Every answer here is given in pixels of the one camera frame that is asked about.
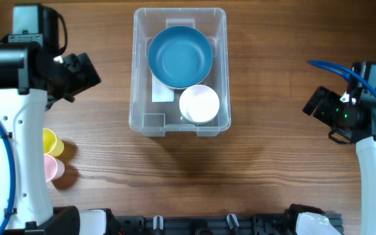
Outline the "yellow cup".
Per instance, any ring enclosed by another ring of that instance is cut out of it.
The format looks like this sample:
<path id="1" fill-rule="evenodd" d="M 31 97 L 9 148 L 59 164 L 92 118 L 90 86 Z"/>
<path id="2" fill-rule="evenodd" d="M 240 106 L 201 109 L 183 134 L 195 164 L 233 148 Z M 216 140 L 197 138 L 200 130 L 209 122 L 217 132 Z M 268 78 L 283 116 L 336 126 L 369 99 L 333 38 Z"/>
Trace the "yellow cup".
<path id="1" fill-rule="evenodd" d="M 64 150 L 64 143 L 52 130 L 43 129 L 44 154 L 59 157 Z"/>

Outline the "pink cup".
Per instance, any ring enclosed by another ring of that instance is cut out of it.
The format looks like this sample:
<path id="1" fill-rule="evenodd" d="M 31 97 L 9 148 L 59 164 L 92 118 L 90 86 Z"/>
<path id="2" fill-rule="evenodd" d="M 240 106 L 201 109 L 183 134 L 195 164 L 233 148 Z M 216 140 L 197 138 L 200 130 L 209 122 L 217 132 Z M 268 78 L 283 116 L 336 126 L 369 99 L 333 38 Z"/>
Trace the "pink cup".
<path id="1" fill-rule="evenodd" d="M 46 182 L 60 178 L 65 172 L 65 165 L 51 155 L 44 156 L 44 171 Z"/>

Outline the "dark blue bowl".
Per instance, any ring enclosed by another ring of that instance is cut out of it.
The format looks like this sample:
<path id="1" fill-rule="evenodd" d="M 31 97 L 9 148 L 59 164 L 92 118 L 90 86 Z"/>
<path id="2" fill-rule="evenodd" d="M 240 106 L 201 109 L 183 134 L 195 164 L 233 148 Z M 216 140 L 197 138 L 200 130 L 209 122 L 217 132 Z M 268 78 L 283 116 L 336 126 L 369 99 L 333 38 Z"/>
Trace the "dark blue bowl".
<path id="1" fill-rule="evenodd" d="M 160 83 L 171 89 L 197 85 L 212 69 L 213 50 L 199 30 L 177 25 L 161 31 L 148 50 L 149 68 Z"/>

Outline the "pink small bowl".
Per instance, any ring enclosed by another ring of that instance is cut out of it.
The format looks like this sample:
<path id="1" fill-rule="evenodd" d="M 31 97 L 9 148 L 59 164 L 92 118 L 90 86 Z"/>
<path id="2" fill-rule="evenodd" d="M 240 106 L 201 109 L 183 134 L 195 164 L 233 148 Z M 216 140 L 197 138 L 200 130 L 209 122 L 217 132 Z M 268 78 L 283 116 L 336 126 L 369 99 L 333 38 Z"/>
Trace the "pink small bowl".
<path id="1" fill-rule="evenodd" d="M 179 100 L 181 115 L 196 121 L 215 117 L 218 114 L 219 107 L 218 94 L 205 85 L 184 90 Z"/>

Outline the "mint green small bowl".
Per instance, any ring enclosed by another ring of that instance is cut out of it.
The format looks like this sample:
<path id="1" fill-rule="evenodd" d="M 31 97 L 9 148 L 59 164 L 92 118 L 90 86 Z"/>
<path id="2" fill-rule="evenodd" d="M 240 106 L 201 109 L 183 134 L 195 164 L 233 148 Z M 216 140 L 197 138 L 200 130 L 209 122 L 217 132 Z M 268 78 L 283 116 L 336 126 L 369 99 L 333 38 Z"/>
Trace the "mint green small bowl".
<path id="1" fill-rule="evenodd" d="M 209 122 L 213 121 L 213 119 L 215 118 L 215 117 L 213 117 L 213 118 L 207 119 L 207 120 L 196 121 L 196 120 L 188 118 L 187 116 L 182 116 L 182 117 L 184 119 L 186 119 L 188 122 L 193 123 L 195 125 L 203 125 L 203 124 L 209 123 Z"/>

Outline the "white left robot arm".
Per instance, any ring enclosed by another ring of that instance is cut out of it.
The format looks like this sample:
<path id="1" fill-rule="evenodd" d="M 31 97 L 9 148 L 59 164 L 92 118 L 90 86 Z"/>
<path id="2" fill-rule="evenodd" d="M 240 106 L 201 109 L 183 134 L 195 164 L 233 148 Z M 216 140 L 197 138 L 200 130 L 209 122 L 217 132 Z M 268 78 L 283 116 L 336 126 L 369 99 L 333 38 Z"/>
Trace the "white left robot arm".
<path id="1" fill-rule="evenodd" d="M 37 42 L 0 44 L 0 234 L 78 234 L 76 207 L 53 206 L 44 172 L 44 115 L 100 82 L 89 56 L 62 63 Z"/>

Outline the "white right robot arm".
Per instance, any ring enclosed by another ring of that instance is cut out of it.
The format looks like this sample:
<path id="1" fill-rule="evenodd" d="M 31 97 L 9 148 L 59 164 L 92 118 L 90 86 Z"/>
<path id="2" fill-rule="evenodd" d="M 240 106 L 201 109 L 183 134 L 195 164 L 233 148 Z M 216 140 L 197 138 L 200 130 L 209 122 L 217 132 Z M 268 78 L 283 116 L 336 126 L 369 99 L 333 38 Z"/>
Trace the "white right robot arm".
<path id="1" fill-rule="evenodd" d="M 318 87 L 303 109 L 331 128 L 329 139 L 353 144 L 360 166 L 362 234 L 376 234 L 376 100 L 362 88 L 338 95 Z"/>

